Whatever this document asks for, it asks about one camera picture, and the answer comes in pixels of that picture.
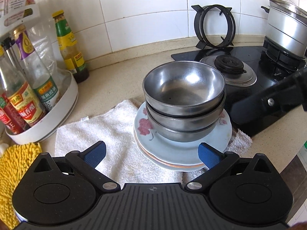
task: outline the pot handle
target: pot handle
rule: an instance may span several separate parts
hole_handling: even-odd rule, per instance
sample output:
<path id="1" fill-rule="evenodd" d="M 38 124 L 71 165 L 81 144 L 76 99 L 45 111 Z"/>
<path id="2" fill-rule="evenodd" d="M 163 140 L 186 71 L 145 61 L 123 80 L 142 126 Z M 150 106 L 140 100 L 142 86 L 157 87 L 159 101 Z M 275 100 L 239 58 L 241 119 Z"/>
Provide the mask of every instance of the pot handle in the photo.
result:
<path id="1" fill-rule="evenodd" d="M 267 8 L 267 7 L 265 7 L 265 6 L 261 6 L 261 8 L 263 8 L 263 9 L 264 9 L 264 11 L 265 11 L 265 12 L 267 12 L 267 13 L 269 13 L 269 12 L 270 12 L 270 9 L 269 9 L 269 8 Z"/>

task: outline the black glass stovetop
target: black glass stovetop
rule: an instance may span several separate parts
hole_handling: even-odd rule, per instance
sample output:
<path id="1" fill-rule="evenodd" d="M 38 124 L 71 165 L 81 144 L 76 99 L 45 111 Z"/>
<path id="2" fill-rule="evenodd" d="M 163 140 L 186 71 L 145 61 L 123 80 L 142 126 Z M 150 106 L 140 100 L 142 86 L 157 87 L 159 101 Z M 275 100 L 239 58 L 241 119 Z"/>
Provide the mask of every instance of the black glass stovetop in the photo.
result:
<path id="1" fill-rule="evenodd" d="M 273 86 L 280 80 L 289 76 L 290 73 L 286 69 L 279 67 L 273 62 L 265 53 L 266 48 L 262 46 L 245 46 L 245 47 L 227 47 L 225 49 L 205 49 L 196 50 L 185 53 L 172 54 L 171 57 L 174 60 L 195 60 L 200 61 L 202 58 L 210 55 L 227 54 L 240 59 L 242 62 L 249 65 L 257 75 L 257 81 L 255 84 L 249 87 L 234 87 L 226 85 L 226 103 L 225 110 L 229 114 L 231 106 L 242 99 L 245 99 L 255 93 L 263 91 L 266 88 Z M 265 116 L 263 118 L 253 120 L 244 125 L 238 125 L 232 121 L 234 127 L 239 128 L 250 137 L 263 131 L 265 128 L 276 122 L 283 117 L 287 112 L 276 112 L 272 115 Z"/>

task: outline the yellow label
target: yellow label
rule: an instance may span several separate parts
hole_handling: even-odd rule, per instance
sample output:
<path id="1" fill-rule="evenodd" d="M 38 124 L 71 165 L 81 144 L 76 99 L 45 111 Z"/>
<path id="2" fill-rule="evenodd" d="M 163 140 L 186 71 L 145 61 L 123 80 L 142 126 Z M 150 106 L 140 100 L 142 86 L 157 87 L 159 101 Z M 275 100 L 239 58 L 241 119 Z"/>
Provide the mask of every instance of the yellow label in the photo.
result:
<path id="1" fill-rule="evenodd" d="M 77 67 L 80 67 L 84 64 L 84 59 L 82 53 L 78 53 L 75 57 L 75 61 L 77 63 Z"/>
<path id="2" fill-rule="evenodd" d="M 0 46 L 0 57 L 4 55 L 4 50 L 3 50 L 3 47 Z"/>
<path id="3" fill-rule="evenodd" d="M 22 32 L 22 49 L 27 54 L 34 52 L 34 47 L 25 32 Z"/>
<path id="4" fill-rule="evenodd" d="M 19 115 L 30 125 L 35 125 L 42 117 L 40 101 L 27 82 L 8 98 Z"/>
<path id="5" fill-rule="evenodd" d="M 77 40 L 73 32 L 68 33 L 65 36 L 58 37 L 59 49 L 64 50 L 66 47 L 71 47 L 77 44 Z"/>
<path id="6" fill-rule="evenodd" d="M 43 87 L 39 88 L 37 92 L 40 95 L 45 94 L 47 91 L 49 91 L 53 87 L 53 83 L 51 81 L 48 81 Z"/>
<path id="7" fill-rule="evenodd" d="M 67 70 L 73 70 L 73 69 L 76 68 L 72 59 L 67 59 L 67 60 L 64 60 L 64 61 L 65 61 Z"/>

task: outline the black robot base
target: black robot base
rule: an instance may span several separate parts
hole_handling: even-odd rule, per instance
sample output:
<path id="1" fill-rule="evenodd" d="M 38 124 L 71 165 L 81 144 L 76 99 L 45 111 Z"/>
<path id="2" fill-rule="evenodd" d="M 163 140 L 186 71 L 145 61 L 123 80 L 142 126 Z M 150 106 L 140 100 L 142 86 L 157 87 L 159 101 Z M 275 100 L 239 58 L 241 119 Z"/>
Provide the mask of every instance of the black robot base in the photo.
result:
<path id="1" fill-rule="evenodd" d="M 292 194 L 264 154 L 240 158 L 206 143 L 207 172 L 179 183 L 120 185 L 95 167 L 106 156 L 99 141 L 65 157 L 38 155 L 12 203 L 16 230 L 208 229 L 282 230 Z"/>

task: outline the stacked bowls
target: stacked bowls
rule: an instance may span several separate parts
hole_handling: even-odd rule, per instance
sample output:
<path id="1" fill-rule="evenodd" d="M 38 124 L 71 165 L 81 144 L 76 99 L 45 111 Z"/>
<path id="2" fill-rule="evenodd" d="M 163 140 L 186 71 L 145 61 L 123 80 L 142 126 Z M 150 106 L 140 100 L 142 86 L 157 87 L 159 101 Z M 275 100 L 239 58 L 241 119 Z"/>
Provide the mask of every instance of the stacked bowls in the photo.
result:
<path id="1" fill-rule="evenodd" d="M 224 109 L 224 77 L 201 62 L 162 64 L 145 76 L 142 86 L 148 120 L 157 133 L 172 141 L 205 137 Z"/>

